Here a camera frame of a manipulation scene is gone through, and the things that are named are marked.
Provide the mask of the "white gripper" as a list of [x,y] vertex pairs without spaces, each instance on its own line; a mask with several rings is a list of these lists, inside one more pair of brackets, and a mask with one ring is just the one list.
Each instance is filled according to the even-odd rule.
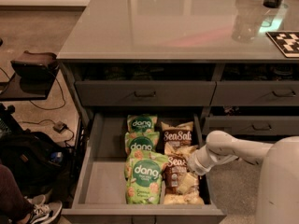
[[191,173],[186,173],[180,180],[177,188],[179,194],[187,194],[198,190],[199,180],[197,175],[205,175],[208,172],[208,169],[199,162],[196,154],[193,153],[197,148],[198,146],[189,146],[180,147],[177,150],[177,154],[188,159],[188,167],[191,171]]

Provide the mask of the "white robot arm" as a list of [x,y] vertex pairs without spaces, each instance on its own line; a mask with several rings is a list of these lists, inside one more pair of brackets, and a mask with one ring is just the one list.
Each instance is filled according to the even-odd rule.
[[202,176],[236,160],[260,169],[255,223],[299,224],[299,136],[269,143],[212,131],[187,165]]

